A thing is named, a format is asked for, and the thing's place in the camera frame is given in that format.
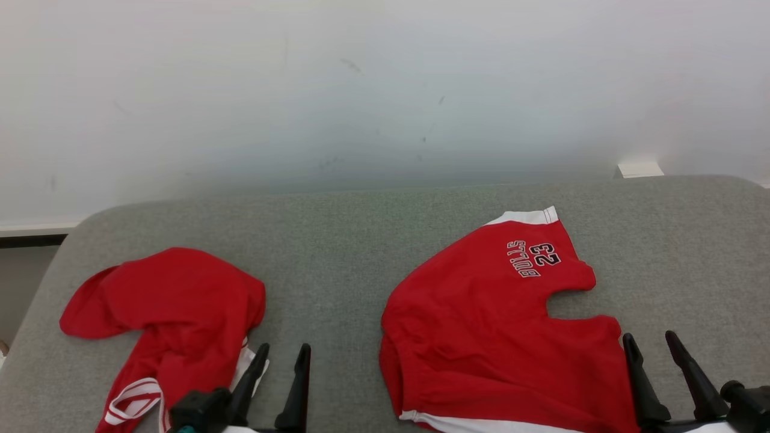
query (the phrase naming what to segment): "gray upholstered surface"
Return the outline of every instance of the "gray upholstered surface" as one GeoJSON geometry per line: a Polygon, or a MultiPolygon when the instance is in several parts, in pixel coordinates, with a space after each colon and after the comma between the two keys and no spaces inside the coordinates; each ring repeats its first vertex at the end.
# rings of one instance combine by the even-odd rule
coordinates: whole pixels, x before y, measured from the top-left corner
{"type": "MultiPolygon", "coordinates": [[[[66,337],[58,319],[93,273],[167,247],[195,247],[262,279],[251,343],[272,363],[253,425],[272,424],[300,344],[313,345],[311,431],[395,431],[377,363],[380,314],[417,265],[504,210],[555,205],[597,275],[551,315],[610,314],[633,332],[662,401],[690,414],[663,333],[678,331],[718,386],[770,384],[770,195],[730,177],[550,186],[263,196],[148,203],[89,218],[56,255],[0,371],[0,431],[92,431],[137,334],[66,337]]],[[[155,431],[153,419],[138,431],[155,431]]]]}

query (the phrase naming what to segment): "black plastic part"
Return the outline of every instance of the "black plastic part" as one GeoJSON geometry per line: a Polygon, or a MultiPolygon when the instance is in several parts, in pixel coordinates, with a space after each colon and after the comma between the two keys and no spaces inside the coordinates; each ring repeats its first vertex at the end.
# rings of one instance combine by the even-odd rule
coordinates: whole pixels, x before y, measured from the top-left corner
{"type": "Polygon", "coordinates": [[[240,427],[248,427],[249,421],[246,416],[249,414],[249,406],[251,405],[251,397],[254,394],[254,385],[256,380],[262,377],[262,372],[265,370],[265,362],[267,361],[267,354],[270,352],[270,345],[264,343],[259,346],[254,354],[251,364],[243,372],[243,376],[238,381],[236,389],[233,390],[233,396],[230,403],[227,406],[227,420],[230,425],[237,425],[240,427]]]}
{"type": "Polygon", "coordinates": [[[0,250],[3,248],[50,247],[53,245],[61,245],[66,237],[67,235],[65,234],[0,237],[0,250]]]}
{"type": "Polygon", "coordinates": [[[229,397],[225,388],[189,392],[171,407],[171,431],[189,426],[196,433],[221,433],[228,425],[225,406],[229,397]]]}
{"type": "Polygon", "coordinates": [[[623,336],[623,350],[625,351],[626,365],[628,366],[628,379],[631,381],[631,396],[634,399],[634,412],[636,412],[636,424],[642,429],[652,428],[671,419],[671,414],[655,394],[652,384],[644,372],[639,347],[634,336],[623,336]]]}
{"type": "Polygon", "coordinates": [[[690,356],[685,346],[679,341],[674,331],[666,331],[666,342],[671,351],[671,357],[685,375],[687,388],[695,403],[693,414],[698,421],[713,421],[728,413],[727,404],[721,399],[717,389],[706,377],[701,367],[690,356]]]}
{"type": "Polygon", "coordinates": [[[276,417],[276,429],[305,433],[307,423],[307,396],[310,388],[310,345],[305,343],[294,363],[294,382],[286,399],[283,412],[276,417]]]}
{"type": "Polygon", "coordinates": [[[729,381],[720,394],[730,402],[727,422],[739,433],[770,431],[770,386],[746,389],[741,382],[729,381]]]}

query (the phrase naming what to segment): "bulls jersey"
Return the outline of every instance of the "bulls jersey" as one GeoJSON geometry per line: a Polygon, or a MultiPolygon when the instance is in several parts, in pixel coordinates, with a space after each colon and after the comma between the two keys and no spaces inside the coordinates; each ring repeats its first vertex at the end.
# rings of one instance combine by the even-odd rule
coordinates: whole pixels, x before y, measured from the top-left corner
{"type": "Polygon", "coordinates": [[[548,317],[553,293],[595,284],[553,207],[506,212],[439,252],[383,313],[396,415],[446,433],[635,433],[618,322],[548,317]]]}

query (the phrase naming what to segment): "wall baseboard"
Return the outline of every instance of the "wall baseboard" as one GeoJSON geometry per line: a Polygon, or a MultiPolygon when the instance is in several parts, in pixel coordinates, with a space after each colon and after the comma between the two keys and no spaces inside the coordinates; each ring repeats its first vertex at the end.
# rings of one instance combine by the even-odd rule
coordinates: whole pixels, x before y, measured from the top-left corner
{"type": "Polygon", "coordinates": [[[51,223],[51,224],[29,224],[24,226],[0,226],[0,238],[5,237],[33,237],[33,236],[51,236],[66,235],[72,229],[80,224],[70,223],[51,223]]]}

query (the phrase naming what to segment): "red jersey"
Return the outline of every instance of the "red jersey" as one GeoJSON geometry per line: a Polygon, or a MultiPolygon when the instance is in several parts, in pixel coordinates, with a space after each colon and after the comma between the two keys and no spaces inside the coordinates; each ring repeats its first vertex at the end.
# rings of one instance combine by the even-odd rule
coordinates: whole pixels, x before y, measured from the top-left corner
{"type": "Polygon", "coordinates": [[[96,432],[129,433],[160,403],[163,433],[171,427],[167,409],[187,392],[228,387],[243,374],[254,356],[244,338],[264,314],[261,281],[202,251],[171,248],[89,278],[59,326],[95,339],[143,330],[96,432]]]}
{"type": "Polygon", "coordinates": [[[390,295],[380,367],[399,419],[446,433],[636,433],[613,317],[548,317],[590,290],[556,209],[506,212],[419,266],[390,295]]]}

